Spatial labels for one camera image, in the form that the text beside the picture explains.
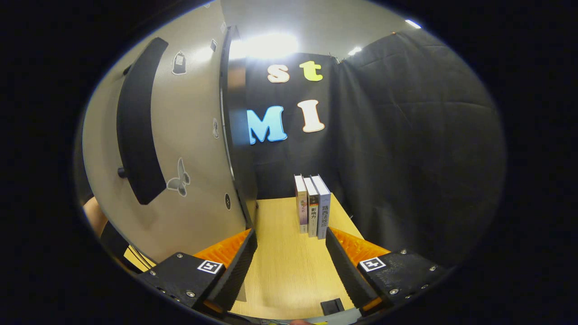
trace light wood tabletop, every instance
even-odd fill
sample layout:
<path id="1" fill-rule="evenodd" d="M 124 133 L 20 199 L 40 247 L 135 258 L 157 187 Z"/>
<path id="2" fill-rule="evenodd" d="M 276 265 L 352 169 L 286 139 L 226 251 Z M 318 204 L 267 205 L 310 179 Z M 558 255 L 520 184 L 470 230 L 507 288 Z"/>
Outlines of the light wood tabletop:
<path id="1" fill-rule="evenodd" d="M 354 308 L 325 247 L 325 239 L 299 233 L 295 197 L 258 200 L 258 248 L 245 277 L 246 301 L 231 312 L 264 319 L 323 316 L 320 303 L 340 298 Z M 363 238 L 331 194 L 329 226 Z"/>

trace book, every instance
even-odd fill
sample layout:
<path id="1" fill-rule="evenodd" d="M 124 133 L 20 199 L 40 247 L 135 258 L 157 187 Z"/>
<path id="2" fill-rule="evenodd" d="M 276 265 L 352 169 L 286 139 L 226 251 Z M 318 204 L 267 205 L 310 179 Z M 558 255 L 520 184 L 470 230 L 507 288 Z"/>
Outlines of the book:
<path id="1" fill-rule="evenodd" d="M 297 217 L 299 220 L 299 233 L 307 233 L 307 216 L 309 214 L 307 207 L 307 188 L 303 181 L 303 176 L 295 176 L 295 199 L 297 201 Z"/>
<path id="2" fill-rule="evenodd" d="M 331 192 L 321 179 L 321 176 L 311 176 L 311 181 L 319 194 L 319 207 L 317 209 L 317 238 L 324 239 L 327 236 L 329 225 L 329 207 L 331 206 Z"/>
<path id="3" fill-rule="evenodd" d="M 307 188 L 307 205 L 309 206 L 309 224 L 307 233 L 310 237 L 317 236 L 317 208 L 319 207 L 319 194 L 311 178 L 304 177 L 305 187 Z"/>

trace black fabric backdrop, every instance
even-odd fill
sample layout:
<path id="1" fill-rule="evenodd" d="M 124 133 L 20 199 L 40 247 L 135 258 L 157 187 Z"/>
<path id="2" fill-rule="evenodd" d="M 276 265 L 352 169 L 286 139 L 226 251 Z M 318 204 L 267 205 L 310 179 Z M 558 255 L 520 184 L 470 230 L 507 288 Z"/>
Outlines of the black fabric backdrop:
<path id="1" fill-rule="evenodd" d="M 300 63 L 321 64 L 319 82 Z M 267 80 L 285 64 L 287 83 Z M 422 29 L 386 36 L 341 64 L 294 54 L 247 60 L 247 105 L 284 107 L 288 138 L 253 145 L 258 198 L 294 195 L 292 174 L 321 174 L 365 239 L 442 265 L 463 260 L 491 221 L 505 173 L 497 110 L 463 60 Z M 297 103 L 317 99 L 320 132 Z"/>

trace book spine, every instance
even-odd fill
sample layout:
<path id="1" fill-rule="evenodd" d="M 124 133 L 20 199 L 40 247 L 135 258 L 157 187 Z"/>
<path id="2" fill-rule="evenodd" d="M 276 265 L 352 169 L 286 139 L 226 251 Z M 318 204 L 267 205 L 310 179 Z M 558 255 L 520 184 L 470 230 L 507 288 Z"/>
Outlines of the book spine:
<path id="1" fill-rule="evenodd" d="M 297 198 L 297 209 L 299 214 L 299 233 L 306 234 L 307 233 L 307 192 L 299 193 Z"/>
<path id="2" fill-rule="evenodd" d="M 329 207 L 331 206 L 331 194 L 321 195 L 319 198 L 319 210 L 317 218 L 317 239 L 325 239 L 327 226 L 329 225 Z"/>
<path id="3" fill-rule="evenodd" d="M 309 226 L 308 233 L 310 237 L 317 236 L 317 215 L 319 208 L 319 195 L 309 196 Z"/>

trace blue letter m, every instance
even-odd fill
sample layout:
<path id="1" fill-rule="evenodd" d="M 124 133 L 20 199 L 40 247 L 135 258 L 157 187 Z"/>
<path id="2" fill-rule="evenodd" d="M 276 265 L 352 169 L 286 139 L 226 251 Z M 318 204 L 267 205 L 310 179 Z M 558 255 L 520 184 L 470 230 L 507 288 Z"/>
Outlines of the blue letter m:
<path id="1" fill-rule="evenodd" d="M 282 106 L 271 106 L 265 112 L 263 121 L 259 119 L 257 114 L 252 110 L 247 110 L 247 123 L 249 125 L 249 140 L 254 145 L 257 141 L 253 137 L 253 133 L 257 136 L 259 141 L 265 140 L 267 130 L 269 130 L 269 141 L 281 141 L 287 139 L 287 134 L 283 132 L 283 122 L 281 121 Z"/>

